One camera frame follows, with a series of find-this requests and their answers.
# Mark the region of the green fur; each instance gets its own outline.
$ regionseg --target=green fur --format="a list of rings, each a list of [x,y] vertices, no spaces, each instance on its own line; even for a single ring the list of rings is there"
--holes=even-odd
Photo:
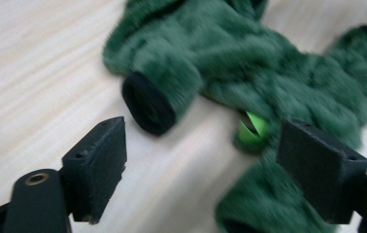
[[[258,22],[266,1],[250,2],[130,0],[104,48],[104,64],[114,74],[144,74],[176,123],[197,93],[271,122],[262,160],[217,206],[222,230],[234,220],[263,232],[331,232],[275,163],[274,151],[284,117],[360,146],[367,123],[367,33],[349,31],[324,55],[302,53]]]

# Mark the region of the green stuffed animal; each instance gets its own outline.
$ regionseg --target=green stuffed animal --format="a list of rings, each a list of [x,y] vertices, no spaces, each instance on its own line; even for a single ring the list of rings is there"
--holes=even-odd
[[[122,96],[146,131],[162,135],[201,93],[269,122],[263,158],[217,205],[222,232],[332,232],[275,163],[285,117],[356,149],[367,123],[367,26],[324,55],[300,52],[259,23],[265,0],[129,0],[103,51],[125,76]],[[241,149],[256,147],[237,140]]]

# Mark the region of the tabletop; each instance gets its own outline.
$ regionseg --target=tabletop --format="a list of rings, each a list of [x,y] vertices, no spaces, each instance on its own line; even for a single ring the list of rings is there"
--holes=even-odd
[[[95,124],[124,116],[128,161],[97,225],[74,232],[217,233],[213,210],[258,155],[236,150],[238,113],[198,96],[183,120],[157,138],[136,124],[122,77],[101,52],[124,0],[0,0],[0,205],[14,182],[61,157]],[[301,51],[322,52],[343,31],[367,23],[364,0],[274,0],[262,23]],[[367,127],[363,131],[367,156]],[[359,216],[340,232],[355,232]]]

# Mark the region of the wooden table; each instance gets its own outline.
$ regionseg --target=wooden table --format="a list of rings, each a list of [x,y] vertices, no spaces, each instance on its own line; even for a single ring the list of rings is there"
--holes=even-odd
[[[0,0],[0,205],[17,178],[60,158],[96,123],[124,116],[128,162],[101,222],[80,232],[217,233],[213,208],[258,157],[235,150],[238,116],[198,97],[182,122],[155,138],[121,96],[121,77],[101,51],[124,1]],[[263,23],[300,50],[322,52],[350,26],[367,23],[367,1],[271,1]],[[367,128],[364,131],[367,156]],[[341,232],[355,232],[359,217]]]

